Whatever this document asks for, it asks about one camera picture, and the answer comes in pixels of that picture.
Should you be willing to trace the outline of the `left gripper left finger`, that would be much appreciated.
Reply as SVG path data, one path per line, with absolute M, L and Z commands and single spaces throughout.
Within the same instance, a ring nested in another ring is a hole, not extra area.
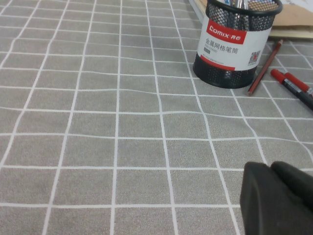
M 247 235 L 311 235 L 313 210 L 266 164 L 244 167 L 240 206 Z

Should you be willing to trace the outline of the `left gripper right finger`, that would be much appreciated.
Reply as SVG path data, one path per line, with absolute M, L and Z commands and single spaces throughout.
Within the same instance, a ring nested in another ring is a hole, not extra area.
M 273 162 L 270 168 L 307 208 L 313 209 L 313 177 L 311 175 L 282 161 Z

